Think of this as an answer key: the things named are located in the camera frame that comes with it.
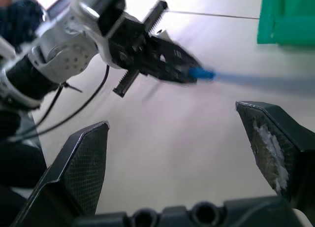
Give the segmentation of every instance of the gray floor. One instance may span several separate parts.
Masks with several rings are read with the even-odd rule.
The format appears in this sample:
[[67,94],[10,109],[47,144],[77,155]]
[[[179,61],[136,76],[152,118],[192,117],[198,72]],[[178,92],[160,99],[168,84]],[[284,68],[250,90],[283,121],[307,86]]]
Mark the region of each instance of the gray floor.
[[[127,0],[128,11],[143,18],[156,0]],[[313,75],[314,50],[256,44],[261,0],[167,0],[171,11],[160,28],[204,65],[225,72],[266,76]],[[43,126],[81,105],[100,83],[106,64],[96,56],[71,79],[83,94],[67,91]],[[98,213],[168,205],[191,207],[200,200],[221,205],[231,198],[274,195],[255,165],[250,143],[235,110],[237,100],[281,106],[301,125],[315,130],[315,98],[222,83],[183,87],[140,76],[124,99],[112,92],[123,70],[112,69],[105,88],[66,125],[41,137],[48,164],[68,136],[101,120],[109,121],[105,182]],[[39,118],[52,99],[49,95]]]

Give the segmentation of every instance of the blue cable connector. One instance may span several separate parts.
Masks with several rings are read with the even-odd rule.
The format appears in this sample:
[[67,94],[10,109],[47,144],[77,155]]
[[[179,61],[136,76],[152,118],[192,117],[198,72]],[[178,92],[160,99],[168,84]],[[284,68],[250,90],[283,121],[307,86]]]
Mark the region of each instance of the blue cable connector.
[[205,70],[203,68],[189,68],[189,75],[196,79],[208,79],[213,80],[215,77],[215,72],[213,70]]

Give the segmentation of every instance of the green board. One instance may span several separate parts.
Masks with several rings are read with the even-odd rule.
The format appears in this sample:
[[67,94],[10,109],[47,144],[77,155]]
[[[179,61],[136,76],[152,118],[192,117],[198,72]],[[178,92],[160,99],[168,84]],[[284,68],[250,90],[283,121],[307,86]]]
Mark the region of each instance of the green board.
[[315,0],[262,0],[257,43],[315,45]]

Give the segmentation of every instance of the thin wire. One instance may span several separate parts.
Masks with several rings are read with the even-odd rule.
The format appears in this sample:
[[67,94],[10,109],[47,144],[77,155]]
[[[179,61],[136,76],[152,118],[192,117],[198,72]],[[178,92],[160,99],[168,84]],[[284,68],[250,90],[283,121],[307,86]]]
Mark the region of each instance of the thin wire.
[[47,116],[49,115],[49,113],[51,112],[51,110],[53,109],[53,107],[55,106],[56,101],[57,101],[57,99],[59,98],[59,96],[60,96],[62,90],[63,90],[63,87],[59,87],[59,88],[58,88],[58,91],[57,91],[57,93],[56,93],[54,99],[53,99],[52,102],[50,103],[49,108],[47,109],[47,111],[46,111],[46,113],[44,114],[44,116],[39,120],[39,122],[37,122],[34,126],[28,128],[27,130],[25,130],[25,131],[23,131],[23,132],[21,132],[21,133],[16,134],[16,136],[22,136],[22,135],[25,135],[25,134],[27,134],[27,133],[30,133],[30,132],[36,130],[36,129],[38,128],[38,126],[40,126],[40,125],[45,121],[45,119],[47,118]]
[[235,19],[254,19],[259,20],[256,17],[245,17],[245,16],[236,16],[236,15],[226,15],[226,14],[206,14],[206,13],[198,13],[198,12],[189,12],[189,11],[173,11],[169,10],[169,13],[175,14],[190,14],[190,15],[203,15],[203,16],[213,16],[213,17],[225,17],[225,18],[235,18]]
[[20,138],[19,140],[16,140],[16,141],[12,141],[12,142],[9,142],[9,141],[5,141],[5,142],[2,142],[0,143],[0,145],[4,144],[4,143],[19,143],[19,142],[22,142],[26,139],[31,139],[31,138],[34,138],[34,137],[37,137],[37,136],[41,136],[41,135],[44,135],[58,127],[60,127],[61,125],[63,125],[64,123],[68,122],[70,119],[72,119],[74,116],[76,116],[77,114],[79,114],[95,97],[96,95],[99,93],[99,91],[102,89],[102,87],[104,86],[107,78],[108,78],[108,74],[109,74],[109,65],[107,65],[106,67],[106,73],[105,73],[105,76],[104,76],[104,79],[103,81],[101,82],[101,84],[99,85],[99,87],[95,90],[95,92],[92,94],[92,96],[79,108],[77,109],[73,114],[71,114],[70,116],[68,116],[67,118],[65,118],[64,120],[60,121],[59,123],[55,124],[54,126],[51,126],[50,128],[48,129],[45,129],[44,131],[41,131],[41,132],[38,132],[37,134],[33,134],[33,135],[28,135],[28,136],[25,136],[25,137],[22,137]]

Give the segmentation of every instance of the mounting hole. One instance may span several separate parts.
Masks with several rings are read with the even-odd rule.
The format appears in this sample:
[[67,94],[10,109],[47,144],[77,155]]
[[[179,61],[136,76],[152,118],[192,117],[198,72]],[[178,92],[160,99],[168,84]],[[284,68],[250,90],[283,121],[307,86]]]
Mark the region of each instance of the mounting hole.
[[139,210],[133,215],[133,227],[154,227],[157,219],[155,211],[150,209]]
[[220,214],[216,206],[208,202],[195,205],[191,211],[192,219],[201,226],[216,226],[220,222]]

